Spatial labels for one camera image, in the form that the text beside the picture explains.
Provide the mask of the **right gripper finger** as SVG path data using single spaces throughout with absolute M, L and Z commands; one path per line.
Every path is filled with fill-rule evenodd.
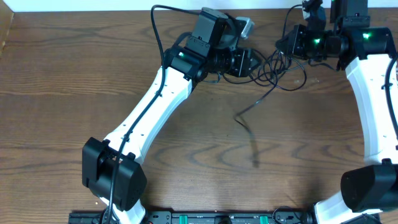
M 289 39 L 290 39 L 290 35 L 292 32 L 289 32 L 287 34 L 285 34 L 281 39 L 279 39 L 275 44 L 276 45 L 288 45 L 289 44 Z
M 277 48 L 277 50 L 279 50 L 283 54 L 290 54 L 291 53 L 290 45 L 289 45 L 288 42 L 276 42 L 275 43 L 275 47 Z

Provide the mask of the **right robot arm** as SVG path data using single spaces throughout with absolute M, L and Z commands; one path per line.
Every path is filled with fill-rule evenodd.
M 356 98 L 364 138 L 362 168 L 345 172 L 340 190 L 315 203 L 302 223 L 377 223 L 397 209 L 397 50 L 387 27 L 370 25 L 366 1 L 301 4 L 306 25 L 283 33 L 276 47 L 290 58 L 323 65 L 336 58 Z

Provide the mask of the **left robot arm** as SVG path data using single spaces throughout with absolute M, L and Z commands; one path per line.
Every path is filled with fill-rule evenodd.
M 191 32 L 161 49 L 161 66 L 147 93 L 129 116 L 103 140 L 90 138 L 82 149 L 82 183 L 106 203 L 100 223 L 140 223 L 147 185 L 142 164 L 175 109 L 207 75 L 247 77 L 260 65 L 253 49 L 241 47 L 254 22 L 204 7 Z

